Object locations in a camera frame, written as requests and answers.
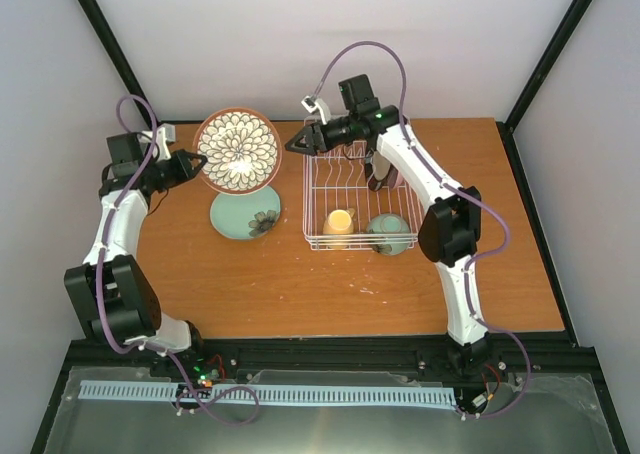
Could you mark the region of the dark striped plate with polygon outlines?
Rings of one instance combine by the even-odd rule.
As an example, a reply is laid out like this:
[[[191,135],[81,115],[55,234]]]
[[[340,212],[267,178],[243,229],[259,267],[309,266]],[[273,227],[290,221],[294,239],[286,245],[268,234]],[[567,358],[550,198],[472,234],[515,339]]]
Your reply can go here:
[[[365,161],[365,175],[370,191],[377,192],[383,187],[388,187],[387,176],[391,165],[391,162],[377,151]]]

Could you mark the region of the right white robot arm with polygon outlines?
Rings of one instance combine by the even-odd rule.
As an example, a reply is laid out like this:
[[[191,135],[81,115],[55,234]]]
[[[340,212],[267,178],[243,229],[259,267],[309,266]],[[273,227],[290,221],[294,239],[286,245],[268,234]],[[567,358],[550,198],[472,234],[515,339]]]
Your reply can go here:
[[[449,362],[456,371],[464,372],[488,351],[488,329],[481,320],[472,265],[481,234],[480,193],[448,176],[417,139],[401,110],[380,105],[366,75],[340,82],[339,90],[346,115],[332,117],[318,95],[304,97],[302,106],[318,119],[287,141],[285,148],[317,156],[364,141],[409,184],[425,211],[418,243],[435,264],[442,283]]]

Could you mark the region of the yellow mug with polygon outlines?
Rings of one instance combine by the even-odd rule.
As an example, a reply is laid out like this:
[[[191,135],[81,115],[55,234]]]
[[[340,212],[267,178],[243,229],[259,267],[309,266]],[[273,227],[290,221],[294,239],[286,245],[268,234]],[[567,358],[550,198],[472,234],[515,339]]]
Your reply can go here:
[[[354,233],[355,213],[353,208],[347,208],[335,209],[327,215],[322,229],[327,248],[342,250],[349,246],[349,236]]]

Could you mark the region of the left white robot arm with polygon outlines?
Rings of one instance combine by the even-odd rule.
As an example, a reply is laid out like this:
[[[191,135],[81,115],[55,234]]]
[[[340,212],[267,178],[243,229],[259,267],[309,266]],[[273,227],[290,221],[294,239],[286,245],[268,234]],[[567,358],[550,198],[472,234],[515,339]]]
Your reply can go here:
[[[111,136],[111,161],[101,173],[98,191],[101,220],[89,254],[68,269],[64,285],[82,331],[90,341],[114,341],[129,351],[173,353],[172,362],[186,376],[201,374],[208,364],[199,330],[190,321],[165,314],[136,260],[141,227],[155,193],[196,177],[203,155],[170,151],[175,128]]]

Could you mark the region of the pink plate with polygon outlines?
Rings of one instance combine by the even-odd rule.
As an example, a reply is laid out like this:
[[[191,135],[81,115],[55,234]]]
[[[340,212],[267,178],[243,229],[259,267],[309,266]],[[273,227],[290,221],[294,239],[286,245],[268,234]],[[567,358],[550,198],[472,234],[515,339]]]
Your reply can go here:
[[[393,165],[391,165],[387,176],[387,186],[389,187],[389,189],[397,189],[403,183],[403,181],[403,176]]]

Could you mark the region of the teal bottom bowl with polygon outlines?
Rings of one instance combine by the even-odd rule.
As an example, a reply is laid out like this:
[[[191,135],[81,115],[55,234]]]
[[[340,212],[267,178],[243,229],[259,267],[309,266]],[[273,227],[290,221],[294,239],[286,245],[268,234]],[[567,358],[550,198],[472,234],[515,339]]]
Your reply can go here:
[[[202,180],[229,195],[250,194],[271,184],[283,156],[280,136],[269,119],[241,107],[210,115],[198,128],[193,147],[206,158]]]

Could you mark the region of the teal flower plate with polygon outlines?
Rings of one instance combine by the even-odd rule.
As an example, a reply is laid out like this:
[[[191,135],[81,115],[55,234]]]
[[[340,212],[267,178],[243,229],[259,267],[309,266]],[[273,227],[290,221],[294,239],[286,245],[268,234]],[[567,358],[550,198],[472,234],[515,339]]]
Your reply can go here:
[[[211,204],[210,221],[228,239],[253,240],[271,231],[280,214],[280,197],[267,186],[249,194],[218,194]]]

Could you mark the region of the teal ceramic bowl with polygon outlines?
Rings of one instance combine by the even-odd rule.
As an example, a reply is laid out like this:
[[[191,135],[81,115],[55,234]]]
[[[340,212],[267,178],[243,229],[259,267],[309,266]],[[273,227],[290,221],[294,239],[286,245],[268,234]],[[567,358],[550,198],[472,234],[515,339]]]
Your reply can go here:
[[[373,218],[365,231],[371,235],[371,248],[377,254],[395,256],[409,248],[412,233],[408,223],[393,213]]]

